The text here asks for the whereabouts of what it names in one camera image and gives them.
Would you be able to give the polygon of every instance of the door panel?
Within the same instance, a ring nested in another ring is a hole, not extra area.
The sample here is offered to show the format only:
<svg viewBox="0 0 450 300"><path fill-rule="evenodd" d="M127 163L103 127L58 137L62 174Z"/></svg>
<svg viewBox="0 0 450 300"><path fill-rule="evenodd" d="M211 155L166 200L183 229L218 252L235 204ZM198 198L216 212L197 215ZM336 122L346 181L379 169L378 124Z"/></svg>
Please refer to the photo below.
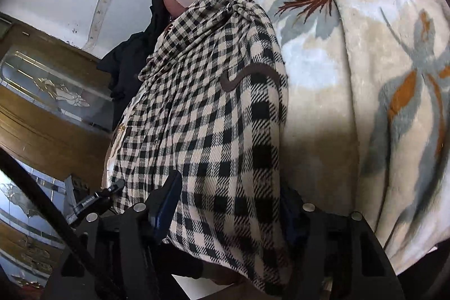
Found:
<svg viewBox="0 0 450 300"><path fill-rule="evenodd" d="M96 70L96 63L85 53L60 40L13 22L0 41L0 58L12 46L32 52L41 63L70 80L79 81L86 89L100 91L105 96L109 94L109 75ZM69 174L75 174L91 188L100 187L110 134L92 127L84 128L77 121L71 122L49 112L26 100L11 87L13 84L8 86L0 86L0 145L15 158L51 177L64 180ZM60 89L65 88L64 84L60 86ZM59 96L52 97L59 102Z"/></svg>
<svg viewBox="0 0 450 300"><path fill-rule="evenodd" d="M41 243L0 220L0 249L21 263L50 275L62 250Z"/></svg>

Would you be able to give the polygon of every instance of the silver bolt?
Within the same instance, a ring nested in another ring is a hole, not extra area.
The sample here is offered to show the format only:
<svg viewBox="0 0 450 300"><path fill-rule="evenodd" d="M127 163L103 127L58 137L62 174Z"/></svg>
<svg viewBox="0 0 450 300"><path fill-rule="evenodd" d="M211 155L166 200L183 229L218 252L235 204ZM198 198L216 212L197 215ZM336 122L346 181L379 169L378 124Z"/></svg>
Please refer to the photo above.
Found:
<svg viewBox="0 0 450 300"><path fill-rule="evenodd" d="M316 209L314 204L303 204L303 210L307 212L313 212Z"/></svg>
<svg viewBox="0 0 450 300"><path fill-rule="evenodd" d="M354 221L361 221L363 219L363 215L357 211L352 212L351 217Z"/></svg>
<svg viewBox="0 0 450 300"><path fill-rule="evenodd" d="M91 212L89 215L86 216L86 220L89 223L92 223L93 221L96 221L98 219L98 215L95 212Z"/></svg>
<svg viewBox="0 0 450 300"><path fill-rule="evenodd" d="M133 210L135 212L141 212L141 211L144 211L145 209L147 209L147 206L141 202L134 205L134 207L133 207Z"/></svg>

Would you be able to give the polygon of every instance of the black and white checkered shirt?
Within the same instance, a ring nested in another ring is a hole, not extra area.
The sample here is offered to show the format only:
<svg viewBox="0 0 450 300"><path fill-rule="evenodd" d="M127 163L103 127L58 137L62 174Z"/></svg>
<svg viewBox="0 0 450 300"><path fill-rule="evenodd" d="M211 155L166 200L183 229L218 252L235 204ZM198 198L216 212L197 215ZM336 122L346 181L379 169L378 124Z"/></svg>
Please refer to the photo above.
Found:
<svg viewBox="0 0 450 300"><path fill-rule="evenodd" d="M126 187L116 208L179 170L172 243L279 295L290 275L278 166L287 76L266 13L250 0L198 0L140 78L117 137L112 181Z"/></svg>

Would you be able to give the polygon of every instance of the floral blanket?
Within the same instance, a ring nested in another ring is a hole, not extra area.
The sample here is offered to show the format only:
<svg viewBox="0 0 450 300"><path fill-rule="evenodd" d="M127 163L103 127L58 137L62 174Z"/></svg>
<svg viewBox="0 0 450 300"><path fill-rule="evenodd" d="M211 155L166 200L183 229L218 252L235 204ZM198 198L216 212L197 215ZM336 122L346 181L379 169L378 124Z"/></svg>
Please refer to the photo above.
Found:
<svg viewBox="0 0 450 300"><path fill-rule="evenodd" d="M254 0L289 77L282 177L363 213L397 273L450 236L444 0Z"/></svg>

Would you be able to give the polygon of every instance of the black clothing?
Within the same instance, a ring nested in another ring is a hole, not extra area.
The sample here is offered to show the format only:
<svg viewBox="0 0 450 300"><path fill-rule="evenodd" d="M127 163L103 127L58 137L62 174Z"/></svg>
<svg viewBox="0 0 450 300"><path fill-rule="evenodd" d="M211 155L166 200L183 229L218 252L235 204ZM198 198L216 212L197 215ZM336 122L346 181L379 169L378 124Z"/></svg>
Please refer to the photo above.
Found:
<svg viewBox="0 0 450 300"><path fill-rule="evenodd" d="M147 57L153 54L158 37L170 21L170 14L163 0L152 0L150 10L152 20L147 29L131 35L127 41L106 54L97 65L98 70L111 74L108 88L114 103L113 130L131 99L138 93L142 84L138 75L147 65Z"/></svg>

